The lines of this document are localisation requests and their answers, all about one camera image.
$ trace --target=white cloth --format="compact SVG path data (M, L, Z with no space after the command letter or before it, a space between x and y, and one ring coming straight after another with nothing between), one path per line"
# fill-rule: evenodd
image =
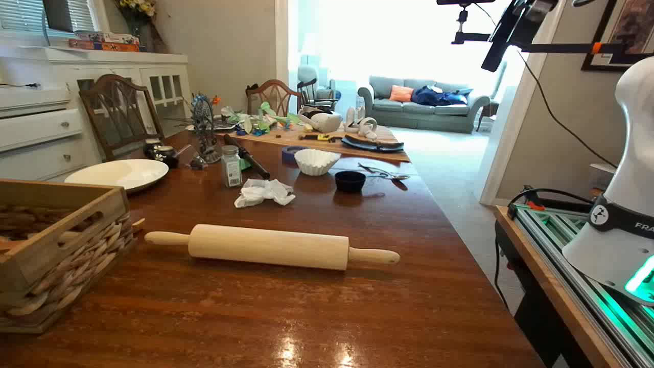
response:
M294 201L292 187L280 180L248 180L241 189L241 197L233 202L235 209L255 207L263 201L275 201L287 207Z

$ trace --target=couch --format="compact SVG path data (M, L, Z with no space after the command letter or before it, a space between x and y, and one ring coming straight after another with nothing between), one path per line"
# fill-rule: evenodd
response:
M444 92L461 92L467 97L465 104L417 104L391 101L393 87L420 90L436 87ZM374 116L378 124L458 132L473 134L483 106L490 104L489 94L465 84L446 84L439 80L411 80L411 78L384 78L371 76L367 87L357 88L357 97L367 104L367 116Z

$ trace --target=wooden dining table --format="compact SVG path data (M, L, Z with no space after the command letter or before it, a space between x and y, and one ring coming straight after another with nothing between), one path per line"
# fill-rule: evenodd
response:
M0 336L0 366L541 366L411 163L397 166L405 189L368 178L345 195L334 171L357 158L311 178L283 163L280 146L243 146L292 187L290 204L235 209L241 190L224 185L220 163L170 170L130 197L132 218L146 218L132 252L46 334ZM401 261L336 273L144 242L198 224L345 235Z

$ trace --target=jar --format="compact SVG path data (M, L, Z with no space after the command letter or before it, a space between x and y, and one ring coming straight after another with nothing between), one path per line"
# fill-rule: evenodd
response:
M220 159L224 159L224 182L228 185L228 189L241 187L243 175L241 175L240 147L224 146Z

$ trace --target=wooden chair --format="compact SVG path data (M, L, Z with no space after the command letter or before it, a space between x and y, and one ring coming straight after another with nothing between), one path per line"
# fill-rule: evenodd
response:
M296 106L300 106L303 94L296 90L290 90L283 80L269 80L261 87L254 84L246 88L248 97L248 115L254 115L260 111L261 103L269 103L270 109L279 115L288 115L288 103L294 97Z
M146 98L153 127L144 121L139 97ZM125 158L144 149L146 139L163 139L148 88L135 87L130 78L105 74L91 90L80 92L80 98L105 159Z

